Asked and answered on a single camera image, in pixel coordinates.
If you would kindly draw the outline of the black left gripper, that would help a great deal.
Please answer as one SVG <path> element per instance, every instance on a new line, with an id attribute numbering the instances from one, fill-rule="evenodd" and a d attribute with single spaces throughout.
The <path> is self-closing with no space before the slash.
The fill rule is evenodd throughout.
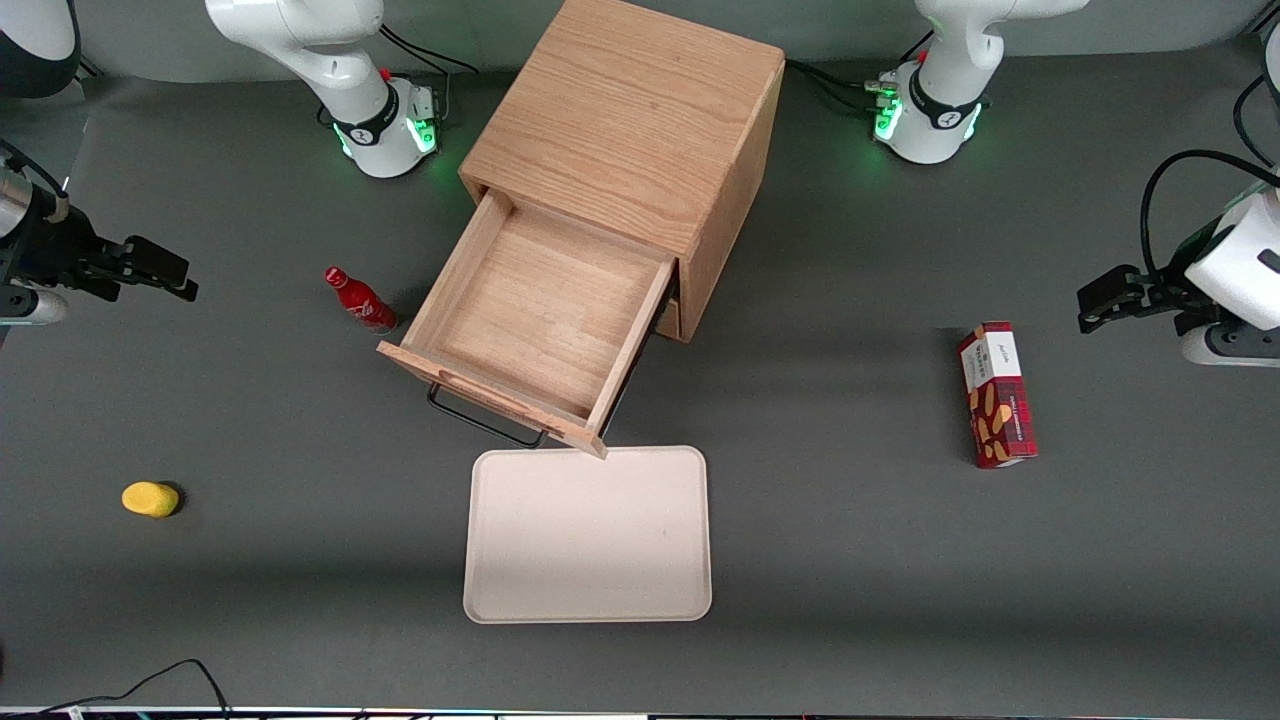
<path id="1" fill-rule="evenodd" d="M 1119 265 L 1076 291 L 1076 324 L 1082 334 L 1110 322 L 1144 318 L 1151 313 L 1176 315 L 1183 337 L 1220 322 L 1219 305 L 1201 305 L 1201 293 L 1189 286 L 1180 268 L 1160 268 L 1142 274 L 1137 266 Z"/>

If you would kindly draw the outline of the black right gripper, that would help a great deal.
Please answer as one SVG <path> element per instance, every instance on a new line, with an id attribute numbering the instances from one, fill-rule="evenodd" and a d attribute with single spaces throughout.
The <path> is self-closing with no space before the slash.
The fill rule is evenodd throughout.
<path id="1" fill-rule="evenodd" d="M 99 237 L 83 211 L 72 206 L 63 220 L 50 222 L 55 209 L 55 195 L 41 188 L 3 199 L 4 284 L 67 287 L 115 302 L 123 282 L 164 290 L 186 302 L 197 299 L 198 284 L 183 258 L 129 236 L 116 259 L 120 246 Z"/>

